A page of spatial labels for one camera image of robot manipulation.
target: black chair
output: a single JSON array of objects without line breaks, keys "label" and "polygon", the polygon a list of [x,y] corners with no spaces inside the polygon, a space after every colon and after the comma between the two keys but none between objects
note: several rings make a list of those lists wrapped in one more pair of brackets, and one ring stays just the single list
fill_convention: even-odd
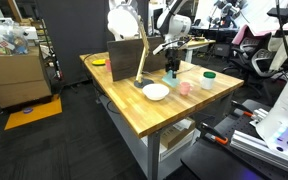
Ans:
[{"label": "black chair", "polygon": [[265,79],[276,73],[269,71],[275,56],[275,52],[267,50],[270,37],[270,33],[254,36],[251,30],[246,28],[240,44],[232,45],[231,51],[235,52],[236,55],[229,58],[229,66],[224,68],[222,73],[227,73],[228,70],[232,69],[237,70],[239,77],[244,80],[244,86],[253,89],[257,93],[257,98],[262,97],[262,91],[264,91],[268,104],[272,105],[272,97],[264,83]]}]

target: small cup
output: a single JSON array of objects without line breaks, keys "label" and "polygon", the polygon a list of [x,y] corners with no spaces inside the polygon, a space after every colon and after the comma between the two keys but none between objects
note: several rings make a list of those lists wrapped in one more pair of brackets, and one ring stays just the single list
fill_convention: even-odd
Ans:
[{"label": "small cup", "polygon": [[186,96],[192,90],[193,90],[193,86],[190,83],[188,83],[188,82],[181,82],[180,83],[181,95]]},{"label": "small cup", "polygon": [[106,60],[105,60],[105,66],[106,66],[107,72],[112,72],[112,69],[111,69],[111,61],[110,61],[109,59],[106,59]]},{"label": "small cup", "polygon": [[201,78],[201,87],[203,89],[212,89],[216,74],[214,72],[206,71]]}]

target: pink cup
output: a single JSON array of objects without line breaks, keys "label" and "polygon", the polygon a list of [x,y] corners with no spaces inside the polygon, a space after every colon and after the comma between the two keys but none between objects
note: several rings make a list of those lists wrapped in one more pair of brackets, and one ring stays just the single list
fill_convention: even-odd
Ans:
[{"label": "pink cup", "polygon": [[105,60],[105,66],[106,66],[107,72],[111,72],[112,71],[112,69],[111,69],[111,61],[109,59]]},{"label": "pink cup", "polygon": [[193,86],[188,82],[181,82],[180,83],[180,93],[181,95],[188,95],[190,91],[192,91]]}]

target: yellow floor mat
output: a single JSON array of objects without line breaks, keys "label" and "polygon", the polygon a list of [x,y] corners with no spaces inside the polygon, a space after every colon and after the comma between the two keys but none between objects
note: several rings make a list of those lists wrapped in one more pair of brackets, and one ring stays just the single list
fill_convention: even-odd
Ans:
[{"label": "yellow floor mat", "polygon": [[32,108],[33,111],[27,114],[25,114],[23,111],[12,113],[8,118],[4,130],[61,113],[61,98],[58,98],[58,95],[54,95],[51,102],[47,104],[37,104],[35,106],[30,106],[30,108]]}]

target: white bowl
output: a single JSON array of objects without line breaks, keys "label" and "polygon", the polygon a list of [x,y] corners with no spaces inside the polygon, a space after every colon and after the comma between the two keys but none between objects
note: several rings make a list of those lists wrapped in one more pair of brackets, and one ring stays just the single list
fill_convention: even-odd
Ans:
[{"label": "white bowl", "polygon": [[149,84],[143,88],[146,97],[153,101],[163,99],[169,92],[168,87],[163,84]]}]

